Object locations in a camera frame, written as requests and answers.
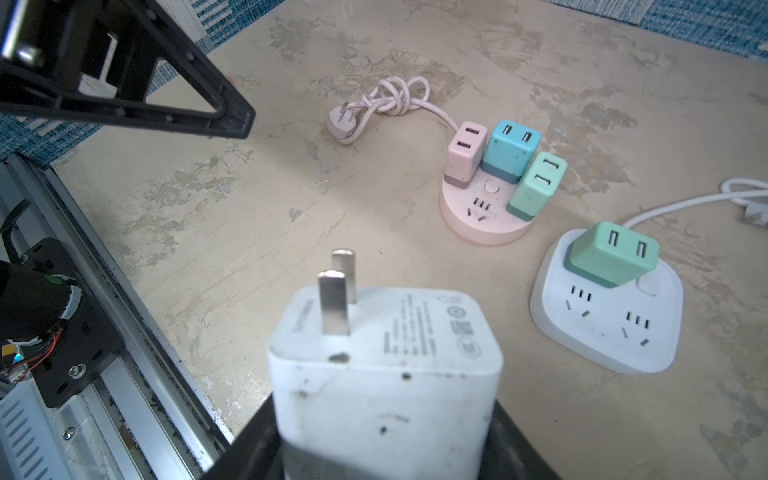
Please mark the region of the green usb charger plug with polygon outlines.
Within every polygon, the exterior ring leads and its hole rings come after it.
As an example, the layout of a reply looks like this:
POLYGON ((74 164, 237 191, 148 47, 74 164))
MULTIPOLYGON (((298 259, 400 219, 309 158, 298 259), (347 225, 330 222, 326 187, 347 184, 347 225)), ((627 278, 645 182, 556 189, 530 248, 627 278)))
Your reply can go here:
POLYGON ((523 221, 533 220, 554 196, 567 168, 565 159, 548 152, 538 153, 510 197, 507 212, 523 221))

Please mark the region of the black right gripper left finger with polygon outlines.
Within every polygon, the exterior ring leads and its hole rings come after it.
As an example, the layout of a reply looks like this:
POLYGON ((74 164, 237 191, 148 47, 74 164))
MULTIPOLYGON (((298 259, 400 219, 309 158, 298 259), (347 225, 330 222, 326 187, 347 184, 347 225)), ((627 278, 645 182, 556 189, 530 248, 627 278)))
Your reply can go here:
POLYGON ((202 480, 282 478, 282 442, 270 395, 202 480))

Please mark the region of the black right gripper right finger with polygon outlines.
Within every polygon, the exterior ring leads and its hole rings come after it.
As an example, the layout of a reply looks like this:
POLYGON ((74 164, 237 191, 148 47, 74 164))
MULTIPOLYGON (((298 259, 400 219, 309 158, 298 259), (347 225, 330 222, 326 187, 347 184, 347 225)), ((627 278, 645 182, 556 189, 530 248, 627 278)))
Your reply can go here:
POLYGON ((514 423, 499 401, 495 402, 485 442, 485 478, 489 480, 561 480, 514 423))

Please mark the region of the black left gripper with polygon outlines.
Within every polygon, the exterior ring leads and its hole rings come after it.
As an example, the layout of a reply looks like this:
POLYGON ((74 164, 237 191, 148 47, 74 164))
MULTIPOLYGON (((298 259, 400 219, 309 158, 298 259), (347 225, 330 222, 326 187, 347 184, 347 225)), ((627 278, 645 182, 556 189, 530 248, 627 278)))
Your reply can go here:
POLYGON ((3 1, 8 115, 244 139, 254 108, 155 1, 3 1), (208 111, 150 104, 164 60, 208 111))

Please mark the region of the pink usb charger plug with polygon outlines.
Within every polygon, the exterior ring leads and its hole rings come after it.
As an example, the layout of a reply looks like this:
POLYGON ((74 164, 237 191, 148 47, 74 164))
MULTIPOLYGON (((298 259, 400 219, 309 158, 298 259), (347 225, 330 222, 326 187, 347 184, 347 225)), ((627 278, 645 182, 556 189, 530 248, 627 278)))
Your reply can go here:
POLYGON ((455 187, 466 188, 483 158, 488 137, 484 125, 465 121, 448 145, 444 180, 455 187))

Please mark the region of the teal usb charger plug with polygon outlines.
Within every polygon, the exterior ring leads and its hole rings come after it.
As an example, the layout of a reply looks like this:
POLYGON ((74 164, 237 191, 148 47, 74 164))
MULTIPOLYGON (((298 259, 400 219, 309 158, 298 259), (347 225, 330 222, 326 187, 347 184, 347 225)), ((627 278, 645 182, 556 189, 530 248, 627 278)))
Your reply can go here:
POLYGON ((491 134, 480 168, 500 180, 517 184, 541 139, 542 134, 535 129, 502 120, 491 134))

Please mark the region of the white usb charger plug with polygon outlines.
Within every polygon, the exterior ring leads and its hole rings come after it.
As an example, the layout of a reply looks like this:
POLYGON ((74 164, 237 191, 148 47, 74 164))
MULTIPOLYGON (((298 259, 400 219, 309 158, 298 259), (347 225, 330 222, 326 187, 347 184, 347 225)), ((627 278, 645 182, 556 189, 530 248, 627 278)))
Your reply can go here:
POLYGON ((289 479, 474 479, 504 366, 479 304, 361 287, 336 249, 268 343, 289 479))

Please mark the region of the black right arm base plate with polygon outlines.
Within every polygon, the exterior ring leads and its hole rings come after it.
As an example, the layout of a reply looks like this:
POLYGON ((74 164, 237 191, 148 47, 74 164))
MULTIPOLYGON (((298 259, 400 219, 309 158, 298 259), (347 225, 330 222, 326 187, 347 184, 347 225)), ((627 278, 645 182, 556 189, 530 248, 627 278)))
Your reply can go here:
POLYGON ((124 342, 61 242, 45 238, 24 257, 1 262, 1 340, 21 347, 45 405, 59 408, 124 342))

